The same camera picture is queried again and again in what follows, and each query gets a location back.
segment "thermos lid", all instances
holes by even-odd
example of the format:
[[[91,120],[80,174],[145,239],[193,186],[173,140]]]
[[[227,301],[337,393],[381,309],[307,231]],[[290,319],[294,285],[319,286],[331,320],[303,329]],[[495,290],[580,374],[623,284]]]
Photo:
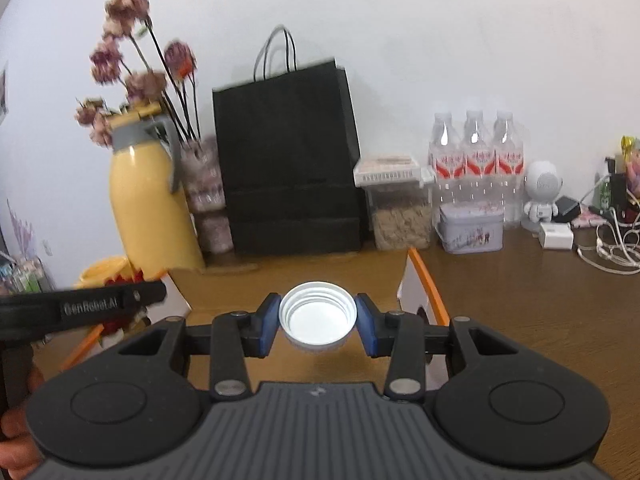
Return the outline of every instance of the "thermos lid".
[[[109,126],[113,130],[114,128],[119,128],[121,126],[126,126],[126,124],[137,123],[142,119],[146,119],[148,117],[158,115],[162,113],[162,107],[160,103],[154,102],[147,106],[143,106],[140,108],[133,108],[132,110],[126,112],[125,114],[113,114],[112,116],[107,117],[107,122]]]

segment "paper bag handle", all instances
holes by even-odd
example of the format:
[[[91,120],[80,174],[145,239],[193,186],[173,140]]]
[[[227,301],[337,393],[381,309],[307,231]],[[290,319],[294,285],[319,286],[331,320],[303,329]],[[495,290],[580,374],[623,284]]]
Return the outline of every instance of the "paper bag handle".
[[[271,46],[271,41],[273,41],[273,38],[275,38],[280,32],[284,33],[284,39],[287,43],[287,49],[286,49],[287,72],[291,72],[291,69],[289,67],[289,40],[291,40],[291,47],[293,51],[293,70],[298,69],[298,64],[296,62],[296,44],[293,42],[293,36],[291,35],[287,27],[285,27],[284,25],[278,25],[276,28],[273,29],[273,31],[271,32],[271,35],[269,36],[269,39],[266,41],[264,46],[260,49],[260,52],[258,53],[258,57],[255,59],[254,82],[258,81],[258,77],[257,77],[258,65],[260,65],[260,60],[263,57],[264,57],[264,62],[262,64],[262,78],[267,79],[267,57],[269,55],[269,47]]]

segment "human hand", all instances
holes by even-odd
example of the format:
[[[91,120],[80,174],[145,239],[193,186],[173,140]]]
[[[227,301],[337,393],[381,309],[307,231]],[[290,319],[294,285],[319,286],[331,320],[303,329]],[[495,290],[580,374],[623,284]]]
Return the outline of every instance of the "human hand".
[[[33,393],[44,382],[42,372],[33,367],[27,387]],[[42,457],[29,431],[24,413],[23,402],[12,408],[0,418],[0,429],[7,440],[0,442],[0,467],[7,469],[14,480],[22,480],[42,461]]]

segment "gray handle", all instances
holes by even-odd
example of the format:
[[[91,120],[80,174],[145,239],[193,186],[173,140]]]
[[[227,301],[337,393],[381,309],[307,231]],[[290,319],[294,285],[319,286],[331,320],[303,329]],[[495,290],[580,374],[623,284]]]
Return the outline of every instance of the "gray handle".
[[[174,122],[169,117],[154,118],[155,123],[162,123],[166,131],[166,138],[169,141],[169,156],[171,157],[172,170],[169,175],[169,193],[174,194],[180,187],[182,178],[182,167],[180,164],[180,139],[178,130],[175,129]]]

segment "orange edge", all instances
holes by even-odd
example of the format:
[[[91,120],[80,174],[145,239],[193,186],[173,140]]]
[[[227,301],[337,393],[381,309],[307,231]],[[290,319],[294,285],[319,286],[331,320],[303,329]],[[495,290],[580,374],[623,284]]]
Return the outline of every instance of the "orange edge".
[[[447,313],[447,309],[444,306],[444,302],[440,297],[440,293],[438,292],[433,278],[429,274],[424,261],[420,257],[420,253],[418,253],[415,247],[410,247],[408,254],[409,258],[414,263],[415,270],[420,277],[420,282],[422,283],[424,290],[427,292],[436,321],[439,325],[448,326],[450,321],[449,314]]]
[[[95,326],[91,332],[89,332],[84,339],[80,342],[78,346],[76,346],[71,354],[65,359],[65,361],[60,365],[60,371],[64,372],[65,370],[69,370],[73,366],[77,365],[80,361],[82,361],[86,355],[89,353],[91,348],[98,342],[100,339],[100,335],[104,327],[102,325]]]

